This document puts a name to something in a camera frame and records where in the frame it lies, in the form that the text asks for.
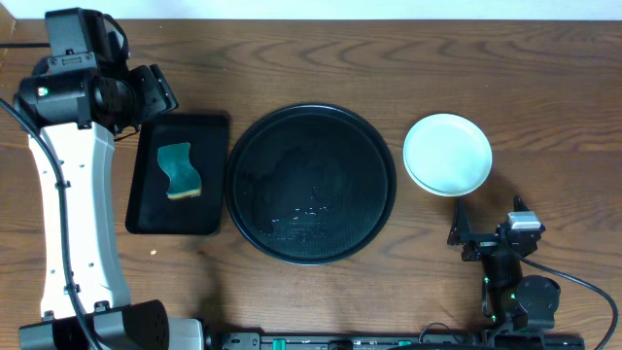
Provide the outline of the green yellow sponge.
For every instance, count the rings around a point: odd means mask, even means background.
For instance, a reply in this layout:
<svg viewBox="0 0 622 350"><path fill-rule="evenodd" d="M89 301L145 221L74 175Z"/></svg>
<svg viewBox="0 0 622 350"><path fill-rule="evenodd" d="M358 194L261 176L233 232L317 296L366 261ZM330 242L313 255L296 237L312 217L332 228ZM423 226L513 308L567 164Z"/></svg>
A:
<svg viewBox="0 0 622 350"><path fill-rule="evenodd" d="M171 200L198 196L202 182L190 162L189 142L162 146L157 150L157 164L169 179L166 195Z"/></svg>

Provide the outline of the mint green plate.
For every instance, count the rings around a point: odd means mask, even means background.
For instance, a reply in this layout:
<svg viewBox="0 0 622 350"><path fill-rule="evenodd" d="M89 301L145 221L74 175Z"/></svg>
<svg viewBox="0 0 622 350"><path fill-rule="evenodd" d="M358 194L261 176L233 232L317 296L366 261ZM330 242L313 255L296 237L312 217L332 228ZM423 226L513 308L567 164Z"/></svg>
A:
<svg viewBox="0 0 622 350"><path fill-rule="evenodd" d="M404 167L422 189L457 197L477 190L493 165L491 144L470 120L448 113L414 123L402 148Z"/></svg>

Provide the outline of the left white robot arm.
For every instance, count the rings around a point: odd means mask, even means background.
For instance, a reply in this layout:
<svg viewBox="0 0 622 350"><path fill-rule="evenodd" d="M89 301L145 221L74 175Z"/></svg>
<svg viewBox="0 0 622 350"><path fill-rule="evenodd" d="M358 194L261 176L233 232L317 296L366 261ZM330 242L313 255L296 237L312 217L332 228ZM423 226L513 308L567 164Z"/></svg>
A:
<svg viewBox="0 0 622 350"><path fill-rule="evenodd" d="M127 38L110 16L72 8L45 15L51 54L6 105L27 132L43 198L42 320L23 349L202 349L203 324L133 303L114 229L111 170L127 127L178 103L156 65L129 68Z"/></svg>

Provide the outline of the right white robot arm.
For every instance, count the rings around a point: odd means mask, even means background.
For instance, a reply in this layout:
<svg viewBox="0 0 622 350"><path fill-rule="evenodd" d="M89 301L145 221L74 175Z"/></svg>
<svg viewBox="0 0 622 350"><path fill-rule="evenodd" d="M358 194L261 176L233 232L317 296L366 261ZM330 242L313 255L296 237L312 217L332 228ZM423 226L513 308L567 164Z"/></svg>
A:
<svg viewBox="0 0 622 350"><path fill-rule="evenodd" d="M464 262L483 265L482 313L493 326L482 341L499 346L502 338L536 337L554 328L561 288L550 278L523 274L521 260L537 250L545 226L522 199L513 198L513 210L492 233L472 231L467 210L456 202L447 244L463 248Z"/></svg>

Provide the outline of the rectangular black tray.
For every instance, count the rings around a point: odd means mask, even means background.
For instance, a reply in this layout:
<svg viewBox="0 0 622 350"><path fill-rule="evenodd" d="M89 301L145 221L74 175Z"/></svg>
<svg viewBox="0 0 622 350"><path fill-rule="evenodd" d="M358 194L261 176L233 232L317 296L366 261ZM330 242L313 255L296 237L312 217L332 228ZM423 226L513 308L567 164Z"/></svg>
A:
<svg viewBox="0 0 622 350"><path fill-rule="evenodd" d="M134 234L210 235L223 208L228 114L165 114L142 126L125 218ZM171 200L169 179L157 164L157 150L189 142L201 195Z"/></svg>

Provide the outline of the round black tray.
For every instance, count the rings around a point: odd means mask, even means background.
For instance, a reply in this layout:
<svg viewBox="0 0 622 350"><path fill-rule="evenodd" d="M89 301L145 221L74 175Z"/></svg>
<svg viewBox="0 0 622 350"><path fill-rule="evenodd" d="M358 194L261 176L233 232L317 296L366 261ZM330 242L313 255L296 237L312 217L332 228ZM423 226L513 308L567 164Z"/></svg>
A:
<svg viewBox="0 0 622 350"><path fill-rule="evenodd" d="M254 122L225 174L229 215L243 236L285 263L321 265L367 246L391 216L396 166L366 119L297 104Z"/></svg>

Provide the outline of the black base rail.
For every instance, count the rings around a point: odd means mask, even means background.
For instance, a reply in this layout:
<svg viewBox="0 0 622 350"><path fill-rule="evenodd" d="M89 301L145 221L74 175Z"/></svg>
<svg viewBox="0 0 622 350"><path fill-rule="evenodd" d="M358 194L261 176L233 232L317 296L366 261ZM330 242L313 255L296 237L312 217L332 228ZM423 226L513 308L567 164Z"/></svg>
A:
<svg viewBox="0 0 622 350"><path fill-rule="evenodd" d="M568 335L501 335L486 341L473 334L432 332L424 335L309 335L230 332L215 341L218 350L404 350L404 349L541 349L584 350L584 340Z"/></svg>

